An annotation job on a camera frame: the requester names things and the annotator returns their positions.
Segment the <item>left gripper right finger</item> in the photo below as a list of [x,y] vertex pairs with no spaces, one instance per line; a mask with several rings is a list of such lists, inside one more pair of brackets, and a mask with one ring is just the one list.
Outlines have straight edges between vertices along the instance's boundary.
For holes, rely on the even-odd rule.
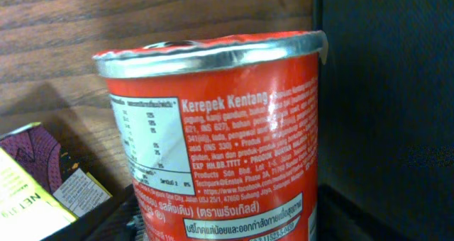
[[328,185],[318,187],[318,241],[400,241],[401,235]]

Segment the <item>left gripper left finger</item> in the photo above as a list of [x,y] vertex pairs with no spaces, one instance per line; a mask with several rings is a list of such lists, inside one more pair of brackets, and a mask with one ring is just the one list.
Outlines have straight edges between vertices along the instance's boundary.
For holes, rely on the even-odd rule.
[[133,185],[115,197],[113,212],[95,227],[88,241],[145,241],[145,223]]

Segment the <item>green yellow carton box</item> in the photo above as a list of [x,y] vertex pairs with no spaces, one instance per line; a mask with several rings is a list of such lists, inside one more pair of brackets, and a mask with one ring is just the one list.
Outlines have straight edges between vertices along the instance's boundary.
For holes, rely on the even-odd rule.
[[42,240],[111,198],[39,122],[1,136],[1,239]]

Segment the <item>red potato chips can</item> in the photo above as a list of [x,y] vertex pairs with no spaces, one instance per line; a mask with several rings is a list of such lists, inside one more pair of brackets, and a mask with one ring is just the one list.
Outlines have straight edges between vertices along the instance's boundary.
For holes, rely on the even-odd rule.
[[323,31],[94,56],[149,240],[315,240]]

